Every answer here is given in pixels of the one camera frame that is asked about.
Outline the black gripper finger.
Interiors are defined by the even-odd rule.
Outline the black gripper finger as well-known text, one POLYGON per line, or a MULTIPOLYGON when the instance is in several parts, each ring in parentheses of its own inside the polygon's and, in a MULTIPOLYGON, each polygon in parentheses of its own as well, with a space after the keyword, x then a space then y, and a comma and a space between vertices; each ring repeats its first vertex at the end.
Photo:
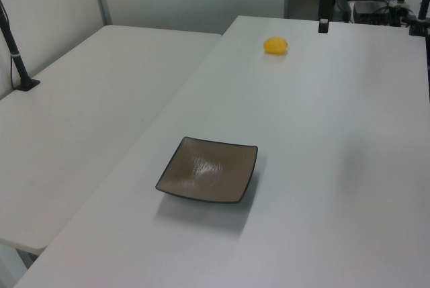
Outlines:
POLYGON ((326 34, 331 20, 331 0, 319 0, 318 4, 318 32, 326 34))

